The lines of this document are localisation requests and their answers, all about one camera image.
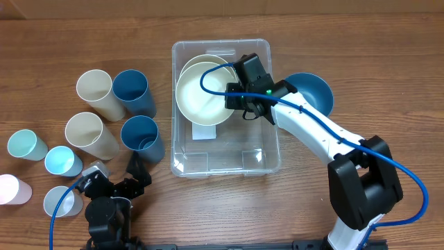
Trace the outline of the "dark blue bowl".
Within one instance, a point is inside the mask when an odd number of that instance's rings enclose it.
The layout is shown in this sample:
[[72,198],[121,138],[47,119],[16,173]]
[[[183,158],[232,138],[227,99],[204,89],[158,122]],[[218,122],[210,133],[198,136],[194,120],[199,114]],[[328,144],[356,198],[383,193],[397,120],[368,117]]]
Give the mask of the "dark blue bowl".
[[308,103],[328,117],[334,108],[332,89],[321,77],[307,72],[292,74],[285,81],[294,85]]

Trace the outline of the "pink small cup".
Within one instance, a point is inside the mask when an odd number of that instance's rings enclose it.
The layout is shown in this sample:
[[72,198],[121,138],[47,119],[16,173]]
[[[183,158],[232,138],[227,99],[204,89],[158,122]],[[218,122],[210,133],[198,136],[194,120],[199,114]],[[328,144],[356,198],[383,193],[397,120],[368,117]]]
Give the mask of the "pink small cup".
[[30,200],[32,188],[11,174],[1,175],[1,205],[21,205]]

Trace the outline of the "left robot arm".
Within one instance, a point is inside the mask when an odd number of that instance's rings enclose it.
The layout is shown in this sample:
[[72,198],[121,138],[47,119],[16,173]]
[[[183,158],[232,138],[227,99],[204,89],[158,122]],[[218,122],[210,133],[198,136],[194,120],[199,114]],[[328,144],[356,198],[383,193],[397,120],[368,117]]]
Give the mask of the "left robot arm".
[[86,249],[145,248],[139,237],[130,235],[131,201],[144,194],[152,178],[137,152],[133,152],[126,172],[132,177],[117,184],[109,180],[110,170],[100,160],[82,172],[76,189],[91,199],[85,209],[91,236]]

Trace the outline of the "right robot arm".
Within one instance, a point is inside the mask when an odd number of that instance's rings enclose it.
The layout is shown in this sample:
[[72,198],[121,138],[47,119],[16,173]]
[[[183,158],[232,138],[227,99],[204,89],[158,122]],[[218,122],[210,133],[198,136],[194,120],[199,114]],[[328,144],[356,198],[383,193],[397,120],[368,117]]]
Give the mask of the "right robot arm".
[[228,83],[225,105],[254,113],[288,131],[327,165],[330,202],[338,218],[318,249],[387,249],[370,241],[376,223],[403,198],[389,146],[368,140],[329,119],[334,96],[319,76],[296,73],[274,83],[266,74],[256,81]]

